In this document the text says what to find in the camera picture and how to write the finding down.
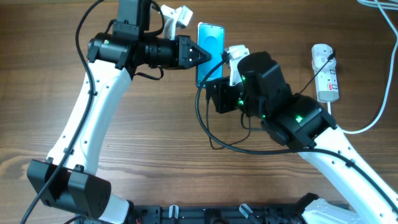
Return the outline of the light blue smartphone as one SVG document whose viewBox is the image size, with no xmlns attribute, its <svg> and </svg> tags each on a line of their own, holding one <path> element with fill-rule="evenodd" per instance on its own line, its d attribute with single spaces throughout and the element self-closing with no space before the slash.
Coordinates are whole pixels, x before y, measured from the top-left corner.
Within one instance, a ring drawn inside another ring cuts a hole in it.
<svg viewBox="0 0 398 224">
<path fill-rule="evenodd" d="M 211 60 L 197 66 L 197 86 L 200 86 L 207 73 L 222 61 L 224 35 L 223 26 L 204 22 L 198 24 L 197 44 L 211 55 Z"/>
</svg>

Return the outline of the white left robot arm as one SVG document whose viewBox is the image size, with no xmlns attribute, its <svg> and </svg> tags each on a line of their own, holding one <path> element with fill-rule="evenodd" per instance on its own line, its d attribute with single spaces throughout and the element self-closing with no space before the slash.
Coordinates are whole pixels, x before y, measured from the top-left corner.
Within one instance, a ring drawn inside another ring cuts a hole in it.
<svg viewBox="0 0 398 224">
<path fill-rule="evenodd" d="M 103 139 L 138 66 L 186 70 L 211 59 L 189 36 L 175 33 L 192 16 L 186 6 L 119 2 L 117 18 L 90 40 L 87 55 L 81 56 L 85 79 L 62 135 L 46 160 L 29 164 L 36 202 L 93 221 L 133 221 L 133 203 L 113 195 L 111 184 L 96 175 Z"/>
</svg>

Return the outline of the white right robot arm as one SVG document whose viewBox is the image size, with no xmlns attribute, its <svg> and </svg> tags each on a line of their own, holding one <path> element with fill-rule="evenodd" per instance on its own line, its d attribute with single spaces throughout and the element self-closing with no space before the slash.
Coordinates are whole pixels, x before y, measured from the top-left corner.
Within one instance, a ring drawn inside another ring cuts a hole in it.
<svg viewBox="0 0 398 224">
<path fill-rule="evenodd" d="M 228 78 L 207 80 L 206 95 L 219 113 L 240 110 L 257 117 L 262 129 L 281 145 L 280 154 L 297 153 L 318 169 L 352 206 L 327 207 L 318 197 L 306 203 L 307 223 L 396 223 L 397 194 L 356 152 L 334 117 L 317 100 L 292 93 L 279 64 L 267 52 L 224 52 L 236 86 Z"/>
</svg>

